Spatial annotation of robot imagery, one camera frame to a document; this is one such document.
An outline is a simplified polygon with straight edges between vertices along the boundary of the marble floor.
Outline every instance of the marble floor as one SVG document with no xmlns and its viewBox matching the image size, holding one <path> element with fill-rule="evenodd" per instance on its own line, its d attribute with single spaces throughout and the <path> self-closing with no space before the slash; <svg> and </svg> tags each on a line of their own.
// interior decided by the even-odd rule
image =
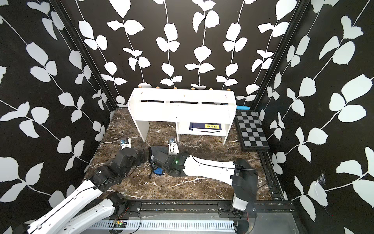
<svg viewBox="0 0 374 234">
<path fill-rule="evenodd" d="M 112 121 L 109 123 L 95 157 L 91 162 L 86 176 L 94 169 L 111 158 L 114 158 L 119 149 L 119 139 L 131 138 L 131 145 L 136 150 L 145 150 L 148 155 L 148 146 L 167 146 L 167 140 L 175 137 L 175 123 L 150 122 L 147 142 L 143 142 L 127 108 L 117 109 Z M 181 135 L 178 144 L 179 151 L 188 151 L 189 154 L 203 159 L 215 161 L 235 161 L 235 158 L 244 158 L 258 170 L 258 186 L 266 183 L 266 177 L 256 152 L 242 152 L 238 141 L 237 131 L 233 124 L 226 144 L 222 144 L 219 136 Z M 150 173 L 149 163 L 137 167 L 136 171 L 124 179 L 120 185 L 113 186 L 110 191 L 118 191 L 127 199 L 232 199 L 234 190 L 232 186 L 213 179 L 199 176 L 172 177 L 169 175 L 153 175 Z M 257 191 L 258 200 L 271 200 L 268 186 L 265 185 Z"/>
</svg>

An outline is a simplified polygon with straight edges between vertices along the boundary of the white leaf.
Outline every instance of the white leaf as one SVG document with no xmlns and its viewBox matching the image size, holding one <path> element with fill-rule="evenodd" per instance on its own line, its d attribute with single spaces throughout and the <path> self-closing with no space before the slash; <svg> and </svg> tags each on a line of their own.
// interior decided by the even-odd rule
<svg viewBox="0 0 374 234">
<path fill-rule="evenodd" d="M 254 91 L 257 91 L 258 88 L 259 88 L 259 86 L 256 85 L 256 84 L 247 85 L 247 87 L 245 87 L 245 91 L 247 92 L 248 95 L 250 95 Z"/>
<path fill-rule="evenodd" d="M 277 16 L 277 20 L 282 19 L 288 13 L 290 13 L 296 6 L 296 0 L 279 0 L 275 7 L 275 14 Z"/>
<path fill-rule="evenodd" d="M 166 74 L 168 74 L 170 77 L 173 75 L 174 73 L 174 67 L 171 66 L 170 64 L 167 64 L 167 63 L 162 63 L 162 66 L 161 66 L 163 72 L 165 72 Z"/>
<path fill-rule="evenodd" d="M 213 8 L 215 5 L 215 2 L 208 0 L 208 1 L 203 1 L 203 0 L 192 0 L 193 3 L 197 4 L 203 11 L 207 11 Z"/>
<path fill-rule="evenodd" d="M 371 207 L 374 207 L 374 181 L 371 180 L 358 180 L 353 181 L 354 191 L 363 199 L 365 202 L 369 203 Z"/>
<path fill-rule="evenodd" d="M 291 108 L 294 112 L 298 113 L 299 115 L 301 116 L 304 116 L 304 113 L 305 113 L 305 107 L 304 107 L 304 103 L 303 101 L 301 100 L 295 100 L 292 104 L 291 104 Z"/>
<path fill-rule="evenodd" d="M 312 128 L 308 135 L 308 141 L 316 145 L 326 143 L 328 135 L 319 128 Z"/>
<path fill-rule="evenodd" d="M 79 21 L 80 33 L 87 38 L 94 40 L 94 33 L 92 31 L 91 25 L 87 21 Z"/>
<path fill-rule="evenodd" d="M 56 26 L 58 30 L 63 30 L 65 28 L 65 25 L 62 23 L 60 17 L 55 11 L 51 11 L 50 15 L 52 16 L 53 24 Z"/>
<path fill-rule="evenodd" d="M 249 95 L 245 100 L 246 100 L 246 101 L 253 101 L 253 100 L 255 100 L 255 97 L 256 97 L 255 94 L 253 94 L 253 95 Z"/>
<path fill-rule="evenodd" d="M 169 42 L 178 38 L 178 32 L 174 24 L 165 24 L 164 32 Z"/>
<path fill-rule="evenodd" d="M 107 47 L 108 47 L 107 38 L 102 36 L 102 35 L 97 36 L 96 43 L 100 47 L 100 49 L 102 49 L 102 50 L 106 50 Z"/>
<path fill-rule="evenodd" d="M 226 82 L 226 77 L 224 77 L 224 76 L 217 76 L 216 80 L 217 80 L 217 82 Z"/>
<path fill-rule="evenodd" d="M 45 123 L 48 119 L 48 114 L 49 110 L 41 106 L 35 107 L 31 110 L 31 115 L 38 124 Z"/>
<path fill-rule="evenodd" d="M 274 120 L 274 121 L 270 124 L 270 128 L 269 128 L 269 129 L 276 128 L 276 127 L 277 127 L 277 121 Z"/>
<path fill-rule="evenodd" d="M 267 97 L 270 98 L 273 94 L 273 90 L 270 86 L 266 87 L 267 90 Z"/>
<path fill-rule="evenodd" d="M 266 32 L 267 30 L 273 30 L 274 25 L 272 25 L 271 23 L 260 24 L 259 26 L 257 26 L 257 28 L 261 33 L 263 33 L 263 32 Z"/>
<path fill-rule="evenodd" d="M 15 201 L 19 193 L 26 185 L 26 182 L 16 183 L 0 198 L 0 202 Z"/>
<path fill-rule="evenodd" d="M 196 12 L 193 15 L 192 26 L 193 26 L 193 29 L 195 30 L 195 32 L 197 32 L 197 29 L 199 28 L 199 25 L 203 21 L 204 18 L 205 18 L 204 15 L 202 15 L 199 12 Z"/>
<path fill-rule="evenodd" d="M 114 82 L 116 85 L 121 85 L 121 84 L 124 84 L 124 83 L 127 83 L 127 80 L 125 79 L 122 79 L 121 77 L 116 77 L 114 79 Z"/>
<path fill-rule="evenodd" d="M 265 117 L 265 111 L 261 110 L 260 111 L 260 116 L 258 118 L 262 121 L 262 120 L 264 120 L 264 117 Z"/>
<path fill-rule="evenodd" d="M 274 89 L 278 88 L 278 86 L 281 84 L 282 82 L 282 76 L 280 74 L 280 72 L 277 73 L 277 75 L 275 75 L 275 78 L 274 78 Z"/>
<path fill-rule="evenodd" d="M 338 115 L 338 119 L 344 123 L 350 123 L 366 116 L 366 110 L 360 105 L 345 106 Z"/>
<path fill-rule="evenodd" d="M 63 94 L 60 94 L 58 96 L 58 99 L 60 100 L 60 103 L 64 106 L 74 106 L 74 99 L 71 96 L 70 93 L 65 92 Z"/>
<path fill-rule="evenodd" d="M 68 189 L 66 190 L 66 197 L 68 197 L 70 194 L 72 194 L 75 191 L 74 185 L 70 185 Z"/>
<path fill-rule="evenodd" d="M 299 179 L 295 176 L 294 185 L 300 190 L 301 195 L 304 195 L 303 186 L 301 185 Z"/>
<path fill-rule="evenodd" d="M 117 96 L 116 101 L 121 104 L 125 104 L 125 98 L 123 96 Z"/>
<path fill-rule="evenodd" d="M 261 66 L 261 69 L 268 69 L 270 67 L 270 64 L 272 63 L 273 59 L 268 58 Z"/>
<path fill-rule="evenodd" d="M 204 61 L 211 54 L 211 50 L 206 46 L 200 46 L 194 49 L 194 54 L 199 62 Z"/>
<path fill-rule="evenodd" d="M 102 99 L 99 99 L 99 100 L 97 101 L 97 104 L 99 105 L 100 109 L 105 110 L 105 109 L 104 109 L 104 106 L 103 106 L 103 104 L 102 104 Z"/>
<path fill-rule="evenodd" d="M 237 80 L 235 79 L 228 79 L 226 82 L 225 82 L 225 85 L 226 86 L 231 86 L 231 85 L 235 85 L 237 84 Z"/>
<path fill-rule="evenodd" d="M 273 168 L 274 168 L 274 172 L 279 174 L 279 175 L 282 175 L 283 174 L 283 170 L 282 170 L 282 167 L 279 165 L 279 164 L 275 164 L 273 165 Z"/>
<path fill-rule="evenodd" d="M 220 24 L 220 18 L 217 12 L 210 10 L 205 18 L 205 26 L 207 28 L 214 28 L 218 24 Z"/>
<path fill-rule="evenodd" d="M 171 79 L 172 82 L 181 82 L 182 76 L 174 76 L 173 79 Z"/>
<path fill-rule="evenodd" d="M 287 52 L 286 61 L 289 63 L 294 55 L 295 55 L 295 47 L 293 45 L 291 45 L 288 49 L 288 52 Z"/>
<path fill-rule="evenodd" d="M 128 19 L 125 22 L 125 30 L 129 35 L 137 34 L 140 31 L 144 30 L 144 27 L 136 20 Z"/>
<path fill-rule="evenodd" d="M 306 145 L 299 145 L 297 147 L 297 150 L 299 151 L 299 153 L 304 157 L 306 158 L 306 160 L 308 162 L 310 162 L 312 160 L 312 154 L 308 148 L 308 146 Z"/>
<path fill-rule="evenodd" d="M 34 42 L 31 42 L 26 46 L 27 53 L 35 59 L 38 63 L 45 66 L 48 60 L 48 55 Z"/>
<path fill-rule="evenodd" d="M 254 62 L 253 62 L 253 65 L 252 65 L 252 72 L 254 72 L 256 70 L 256 68 L 258 68 L 258 66 L 260 66 L 262 64 L 262 60 L 261 59 L 256 59 Z"/>
<path fill-rule="evenodd" d="M 123 23 L 118 22 L 118 20 L 107 22 L 107 25 L 114 31 L 117 31 L 119 28 L 125 27 L 125 25 Z"/>
<path fill-rule="evenodd" d="M 47 64 L 46 64 L 46 71 L 53 75 L 53 76 L 56 76 L 57 75 L 57 67 L 56 67 L 56 63 L 54 61 L 49 61 Z"/>
<path fill-rule="evenodd" d="M 27 172 L 25 180 L 28 185 L 34 185 L 36 184 L 40 179 L 40 171 L 43 168 L 44 163 L 39 163 L 30 168 L 30 170 Z"/>
<path fill-rule="evenodd" d="M 242 99 L 246 99 L 247 97 L 246 96 L 236 96 L 235 97 L 237 100 L 242 100 Z"/>
<path fill-rule="evenodd" d="M 227 78 L 234 74 L 238 69 L 237 63 L 230 64 L 226 67 L 226 76 Z"/>
<path fill-rule="evenodd" d="M 168 47 L 171 52 L 175 52 L 179 48 L 180 43 L 177 41 L 169 42 Z"/>
<path fill-rule="evenodd" d="M 55 31 L 53 31 L 53 22 L 50 19 L 43 18 L 42 19 L 43 25 L 46 28 L 49 35 L 53 37 L 53 39 L 58 40 L 55 34 Z"/>
<path fill-rule="evenodd" d="M 200 85 L 200 86 L 198 86 L 197 84 L 191 84 L 191 86 L 192 86 L 192 87 L 195 87 L 195 88 L 197 88 L 197 89 L 205 89 L 205 88 L 206 88 L 206 86 L 204 86 L 204 85 Z"/>
<path fill-rule="evenodd" d="M 28 137 L 38 138 L 39 135 L 35 132 L 33 121 L 31 119 L 25 120 L 19 124 L 19 128 L 26 134 Z"/>
<path fill-rule="evenodd" d="M 361 164 L 356 160 L 341 162 L 336 168 L 336 173 L 349 173 L 362 177 Z"/>
<path fill-rule="evenodd" d="M 39 10 L 39 11 L 43 12 L 46 15 L 48 15 L 48 13 L 50 11 L 49 3 L 45 2 L 45 1 L 42 2 L 41 4 L 38 4 L 38 3 L 33 2 L 33 1 L 30 1 L 30 2 L 27 3 L 27 5 L 28 5 L 28 7 L 32 8 L 32 9 L 35 9 L 35 10 Z"/>
<path fill-rule="evenodd" d="M 369 92 L 372 86 L 373 82 L 362 74 L 348 81 L 343 88 L 341 88 L 341 93 L 346 101 L 349 102 Z"/>
<path fill-rule="evenodd" d="M 280 140 L 281 137 L 282 137 L 282 129 L 281 128 L 277 128 L 275 131 L 274 131 L 274 135 L 275 137 Z"/>
<path fill-rule="evenodd" d="M 130 9 L 130 0 L 109 0 L 112 7 L 116 10 L 121 18 L 125 17 Z"/>
<path fill-rule="evenodd" d="M 161 84 L 164 84 L 164 85 L 167 85 L 167 86 L 172 86 L 173 85 L 173 81 L 171 79 L 168 79 L 168 78 L 164 78 L 160 81 Z"/>
<path fill-rule="evenodd" d="M 122 48 L 124 51 L 126 51 L 127 53 L 129 53 L 129 54 L 131 54 L 132 56 L 134 56 L 134 57 L 137 57 L 137 56 L 140 56 L 142 53 L 143 53 L 143 51 L 140 51 L 140 50 L 138 50 L 138 49 L 136 49 L 136 50 L 132 50 L 132 49 L 129 49 L 129 48 Z"/>
<path fill-rule="evenodd" d="M 138 86 L 142 86 L 143 88 L 152 88 L 152 85 L 146 83 L 146 82 L 143 82 L 143 83 L 139 83 Z"/>
<path fill-rule="evenodd" d="M 287 88 L 287 97 L 291 98 L 294 101 L 296 100 L 295 92 L 292 91 L 291 88 Z"/>
<path fill-rule="evenodd" d="M 305 77 L 300 85 L 299 97 L 310 97 L 316 93 L 316 82 L 309 77 Z"/>
<path fill-rule="evenodd" d="M 73 153 L 76 157 L 80 157 L 82 155 L 84 144 L 85 140 L 81 140 L 75 144 Z"/>
<path fill-rule="evenodd" d="M 352 27 L 352 21 L 348 16 L 343 16 L 341 18 L 341 24 L 343 26 L 343 38 L 345 39 L 355 39 L 364 33 L 361 31 L 360 27 L 353 26 Z"/>
<path fill-rule="evenodd" d="M 299 45 L 297 46 L 296 54 L 297 55 L 303 55 L 306 51 L 306 48 L 308 48 L 308 44 L 310 41 L 310 37 L 303 36 L 302 39 L 299 42 Z"/>
<path fill-rule="evenodd" d="M 137 60 L 132 58 L 132 57 L 129 57 L 129 66 L 131 67 L 132 70 L 135 71 L 135 65 L 137 64 Z"/>
<path fill-rule="evenodd" d="M 5 121 L 15 119 L 15 118 L 26 117 L 29 110 L 30 110 L 30 104 L 27 101 L 25 103 L 22 103 L 17 108 L 17 110 L 10 111 L 10 112 L 6 113 L 5 115 L 3 115 L 0 118 L 0 121 L 5 122 Z"/>
<path fill-rule="evenodd" d="M 82 69 L 82 57 L 78 51 L 71 51 L 69 54 L 69 62 L 79 69 Z"/>
<path fill-rule="evenodd" d="M 272 56 L 274 54 L 273 52 L 270 52 L 270 51 L 269 52 L 265 52 L 262 49 L 258 49 L 258 50 L 256 50 L 256 52 L 259 55 L 261 55 L 262 58 L 268 58 L 268 57 L 270 57 L 270 56 Z"/>
<path fill-rule="evenodd" d="M 48 199 L 49 204 L 52 208 L 55 208 L 60 202 L 65 199 L 64 195 L 60 190 L 54 191 L 52 196 Z"/>
<path fill-rule="evenodd" d="M 196 69 L 196 68 L 199 68 L 199 65 L 195 64 L 195 63 L 191 63 L 191 64 L 186 64 L 184 65 L 185 68 L 187 68 L 189 71 L 193 70 L 193 69 Z"/>
<path fill-rule="evenodd" d="M 316 219 L 316 210 L 312 201 L 307 196 L 300 197 L 301 205 L 304 207 L 310 218 L 314 221 Z"/>
<path fill-rule="evenodd" d="M 344 101 L 344 98 L 337 93 L 333 93 L 330 98 L 329 108 L 332 111 L 339 111 L 343 109 L 346 102 Z"/>
<path fill-rule="evenodd" d="M 328 42 L 326 42 L 326 44 L 322 48 L 321 53 L 319 53 L 319 59 L 321 59 L 329 51 L 335 48 L 338 48 L 338 47 L 339 47 L 339 39 L 337 36 L 333 36 L 332 38 L 330 38 L 330 40 L 328 40 Z"/>
<path fill-rule="evenodd" d="M 335 51 L 332 61 L 336 64 L 348 64 L 354 53 L 354 43 L 352 41 L 346 42 Z"/>
<path fill-rule="evenodd" d="M 303 143 L 304 143 L 304 140 L 305 140 L 305 136 L 304 136 L 304 133 L 303 133 L 303 130 L 301 129 L 301 127 L 299 127 L 299 128 L 296 130 L 295 135 L 296 135 L 297 138 L 299 139 L 300 144 L 303 144 Z"/>
<path fill-rule="evenodd" d="M 287 28 L 288 28 L 288 22 L 282 22 L 282 23 L 277 24 L 273 29 L 272 37 L 279 37 L 283 35 L 286 32 Z"/>
<path fill-rule="evenodd" d="M 139 66 L 141 68 L 145 68 L 145 67 L 149 67 L 151 66 L 151 64 L 149 63 L 148 59 L 143 57 L 143 56 L 140 56 L 139 57 Z"/>
<path fill-rule="evenodd" d="M 365 147 L 366 158 L 368 159 L 368 173 L 374 174 L 374 151 L 369 147 Z"/>
<path fill-rule="evenodd" d="M 278 163 L 284 163 L 286 161 L 286 156 L 284 152 L 278 152 L 277 153 L 277 161 Z"/>
<path fill-rule="evenodd" d="M 18 179 L 18 163 L 12 157 L 0 157 L 0 182 Z"/>
<path fill-rule="evenodd" d="M 66 136 L 60 140 L 57 146 L 57 152 L 60 154 L 71 153 L 71 138 Z"/>
<path fill-rule="evenodd" d="M 71 122 L 74 123 L 78 119 L 82 117 L 82 111 L 80 110 L 75 110 L 71 113 Z"/>
<path fill-rule="evenodd" d="M 105 63 L 104 67 L 111 75 L 114 75 L 117 71 L 117 66 L 114 64 L 114 62 Z"/>
<path fill-rule="evenodd" d="M 91 78 L 91 69 L 87 65 L 85 65 L 85 67 L 83 68 L 83 74 L 85 75 L 87 80 Z"/>
<path fill-rule="evenodd" d="M 114 81 L 113 77 L 108 76 L 108 75 L 101 74 L 101 77 L 102 77 L 104 80 Z"/>
<path fill-rule="evenodd" d="M 291 60 L 291 67 L 294 67 L 300 63 L 300 57 L 298 55 L 294 55 Z"/>
<path fill-rule="evenodd" d="M 200 73 L 205 73 L 214 70 L 213 65 L 210 63 L 203 63 L 199 66 L 199 72 Z"/>
</svg>

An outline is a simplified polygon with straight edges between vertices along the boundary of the black and white checkerboard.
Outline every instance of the black and white checkerboard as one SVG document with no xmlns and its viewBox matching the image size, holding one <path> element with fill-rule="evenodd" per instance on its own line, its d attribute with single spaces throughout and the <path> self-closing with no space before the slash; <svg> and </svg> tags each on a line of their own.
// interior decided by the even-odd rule
<svg viewBox="0 0 374 234">
<path fill-rule="evenodd" d="M 256 112 L 237 110 L 235 124 L 243 151 L 267 151 L 270 149 Z"/>
</svg>

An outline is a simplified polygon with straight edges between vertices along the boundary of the white wooden shelf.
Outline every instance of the white wooden shelf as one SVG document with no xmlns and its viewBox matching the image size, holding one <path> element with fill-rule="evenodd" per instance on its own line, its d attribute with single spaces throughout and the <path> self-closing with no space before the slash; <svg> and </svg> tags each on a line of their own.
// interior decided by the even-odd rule
<svg viewBox="0 0 374 234">
<path fill-rule="evenodd" d="M 163 121 L 175 122 L 178 141 L 180 134 L 209 135 L 222 136 L 224 144 L 235 117 L 236 101 L 233 91 L 134 88 L 128 108 L 143 141 L 149 121 Z M 222 130 L 191 131 L 190 123 L 221 124 Z"/>
</svg>

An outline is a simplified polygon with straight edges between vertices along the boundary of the black fabric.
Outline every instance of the black fabric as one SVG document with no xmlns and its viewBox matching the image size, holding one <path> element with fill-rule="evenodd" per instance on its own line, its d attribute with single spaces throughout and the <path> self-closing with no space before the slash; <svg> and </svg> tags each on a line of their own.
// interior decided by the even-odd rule
<svg viewBox="0 0 374 234">
<path fill-rule="evenodd" d="M 309 4 L 256 111 L 284 194 L 296 202 L 308 233 L 372 233 L 374 3 L 318 2 Z M 297 63 L 293 55 L 305 35 L 310 41 Z M 330 50 L 320 55 L 324 47 Z"/>
</svg>

